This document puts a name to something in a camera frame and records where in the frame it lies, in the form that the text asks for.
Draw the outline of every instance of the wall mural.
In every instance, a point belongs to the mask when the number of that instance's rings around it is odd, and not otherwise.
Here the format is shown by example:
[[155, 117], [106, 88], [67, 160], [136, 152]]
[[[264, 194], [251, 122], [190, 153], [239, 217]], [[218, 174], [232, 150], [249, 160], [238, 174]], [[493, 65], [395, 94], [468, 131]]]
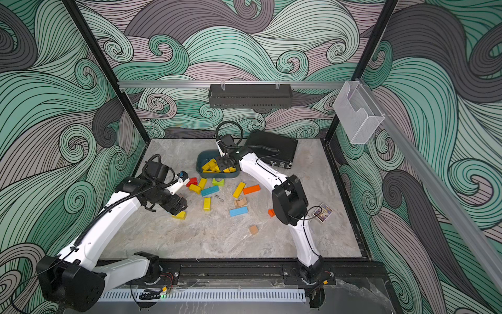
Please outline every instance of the wall mural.
[[[350, 79], [384, 2], [78, 0], [119, 80], [217, 81]], [[152, 138], [212, 138], [225, 120], [246, 137], [323, 138], [338, 92], [299, 89], [293, 108], [254, 111], [212, 109], [207, 89], [129, 90]]]
[[[502, 3], [427, 0], [393, 14], [365, 81], [502, 253]], [[385, 129], [334, 153], [405, 313], [502, 313], [502, 295]]]
[[[60, 0], [0, 4], [0, 310], [133, 172], [144, 141]], [[15, 304], [57, 309], [38, 280]]]

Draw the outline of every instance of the aluminum rail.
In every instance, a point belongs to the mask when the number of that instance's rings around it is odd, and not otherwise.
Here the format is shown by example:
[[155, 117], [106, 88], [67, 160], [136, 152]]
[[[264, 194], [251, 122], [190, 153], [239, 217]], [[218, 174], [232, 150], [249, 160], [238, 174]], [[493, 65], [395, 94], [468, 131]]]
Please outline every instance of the aluminum rail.
[[345, 81], [187, 81], [187, 80], [125, 80], [120, 88], [209, 88], [211, 84], [289, 84], [291, 88], [341, 89]]

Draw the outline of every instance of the natural wooden block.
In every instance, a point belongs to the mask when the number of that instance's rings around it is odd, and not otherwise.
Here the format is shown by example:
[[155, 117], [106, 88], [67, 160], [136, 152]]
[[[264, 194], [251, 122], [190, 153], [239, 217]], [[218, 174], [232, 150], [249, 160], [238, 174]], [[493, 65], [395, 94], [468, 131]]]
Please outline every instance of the natural wooden block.
[[255, 225], [252, 225], [250, 228], [249, 228], [249, 232], [251, 232], [251, 234], [254, 236], [255, 234], [258, 233], [258, 227], [255, 226]]
[[243, 199], [240, 200], [234, 200], [233, 204], [235, 207], [242, 207], [247, 205], [247, 199], [244, 197]]

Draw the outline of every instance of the white robotic arm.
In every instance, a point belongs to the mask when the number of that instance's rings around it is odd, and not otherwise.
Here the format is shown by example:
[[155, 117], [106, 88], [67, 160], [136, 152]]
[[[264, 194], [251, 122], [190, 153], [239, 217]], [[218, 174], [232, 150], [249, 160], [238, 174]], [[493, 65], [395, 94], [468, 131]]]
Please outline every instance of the white robotic arm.
[[[234, 124], [241, 130], [241, 139], [237, 144], [231, 135], [219, 136], [218, 131], [223, 124]], [[220, 169], [238, 166], [271, 192], [276, 217], [290, 228], [293, 236], [298, 261], [302, 265], [302, 278], [308, 284], [314, 283], [319, 277], [322, 257], [312, 240], [310, 221], [306, 219], [308, 200], [300, 179], [296, 175], [288, 177], [261, 161], [251, 150], [252, 146], [239, 146], [242, 136], [243, 130], [235, 122], [225, 121], [218, 125], [216, 145], [220, 157], [216, 163]]]
[[163, 165], [160, 157], [159, 162], [153, 158], [144, 166], [141, 176], [126, 178], [117, 186], [105, 207], [72, 244], [55, 257], [45, 256], [37, 264], [45, 299], [86, 311], [103, 292], [138, 278], [150, 283], [159, 279], [159, 257], [145, 252], [96, 267], [110, 240], [141, 205], [155, 211], [153, 206], [146, 206], [147, 202], [158, 204], [172, 215], [186, 208], [186, 200], [176, 192], [188, 183], [187, 173], [181, 171], [165, 184], [167, 172], [172, 169]]
[[[270, 192], [276, 186], [287, 182], [287, 176], [276, 171], [263, 161], [255, 153], [248, 153], [239, 161], [240, 169], [253, 176], [264, 188]], [[295, 242], [298, 260], [305, 266], [314, 265], [319, 260], [319, 252], [312, 240], [309, 222], [310, 220], [296, 220], [296, 225], [288, 224], [293, 241]]]

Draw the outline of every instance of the black case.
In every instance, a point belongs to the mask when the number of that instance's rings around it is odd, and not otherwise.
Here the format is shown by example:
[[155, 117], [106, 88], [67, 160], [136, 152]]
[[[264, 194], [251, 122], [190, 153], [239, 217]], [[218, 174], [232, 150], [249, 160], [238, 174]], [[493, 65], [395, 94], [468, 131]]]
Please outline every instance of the black case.
[[[249, 145], [263, 145], [270, 148], [277, 148], [280, 150], [279, 155], [274, 157], [262, 158], [262, 160], [271, 166], [278, 166], [281, 168], [289, 169], [293, 165], [293, 158], [296, 153], [296, 146], [298, 145], [297, 139], [290, 139], [285, 136], [267, 133], [264, 131], [251, 131], [246, 140], [246, 146]], [[254, 148], [251, 150], [258, 156], [270, 156], [275, 154], [263, 148]]]

